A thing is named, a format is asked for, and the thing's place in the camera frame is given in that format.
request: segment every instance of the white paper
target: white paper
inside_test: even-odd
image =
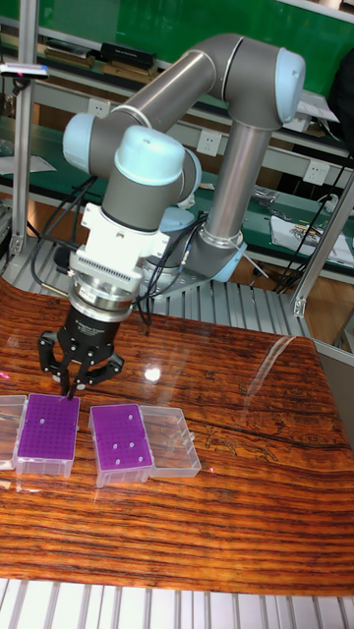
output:
[[[295,223],[282,220],[277,216],[271,217],[270,230],[271,241],[274,245],[286,247],[286,249],[291,249],[293,252],[296,252],[305,233],[304,230],[298,229]],[[319,241],[320,235],[314,234],[307,236],[299,253],[304,254],[304,256],[310,256],[314,252]],[[328,260],[330,262],[336,262],[337,264],[354,266],[354,258],[347,245],[344,234],[340,234],[328,256]]]
[[[30,172],[40,173],[49,170],[56,170],[45,159],[33,155],[30,158]],[[0,175],[13,175],[15,172],[15,157],[0,157]]]
[[[325,97],[320,94],[315,94],[312,91],[307,91],[306,89],[303,89],[301,93],[300,102],[296,111],[315,118],[324,118],[325,120],[339,122],[338,118],[330,111]]]

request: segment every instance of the clear plastic lid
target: clear plastic lid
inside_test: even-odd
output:
[[[140,406],[153,465],[151,477],[193,477],[201,463],[181,409]]]
[[[26,395],[0,396],[0,470],[14,469],[14,448],[26,402]]]

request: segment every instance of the clear plastic box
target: clear plastic box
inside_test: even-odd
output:
[[[194,477],[201,468],[181,409],[141,406],[153,455],[152,477]]]
[[[79,398],[29,396],[15,445],[18,474],[58,474],[68,478],[74,463]]]
[[[26,395],[0,396],[0,470],[15,467],[14,448],[26,403]]]
[[[201,468],[181,409],[123,404],[92,407],[88,426],[97,487],[145,483],[151,477],[194,477]]]
[[[148,480],[152,458],[137,404],[92,406],[88,426],[92,430],[97,487]]]

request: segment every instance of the purple pipette tip box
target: purple pipette tip box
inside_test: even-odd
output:
[[[147,434],[137,404],[92,407],[90,426],[102,472],[151,467]]]
[[[21,429],[17,458],[72,462],[79,406],[79,398],[69,401],[60,395],[32,393]]]

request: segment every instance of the robotic arm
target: robotic arm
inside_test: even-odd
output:
[[[70,389],[96,384],[118,373],[123,360],[113,340],[129,316],[148,257],[162,257],[168,237],[159,231],[165,208],[196,189],[197,157],[164,133],[203,93],[228,103],[233,120],[207,222],[193,241],[188,268],[207,277],[234,266],[235,245],[271,132],[295,114],[305,62],[236,34],[212,37],[187,51],[152,83],[106,118],[78,114],[64,135],[66,159],[108,179],[98,207],[89,203],[82,224],[88,241],[70,255],[74,275],[71,308],[58,333],[64,359],[53,355],[56,335],[38,341],[41,366],[69,390],[67,367],[81,364]],[[89,371],[108,360],[104,367]]]

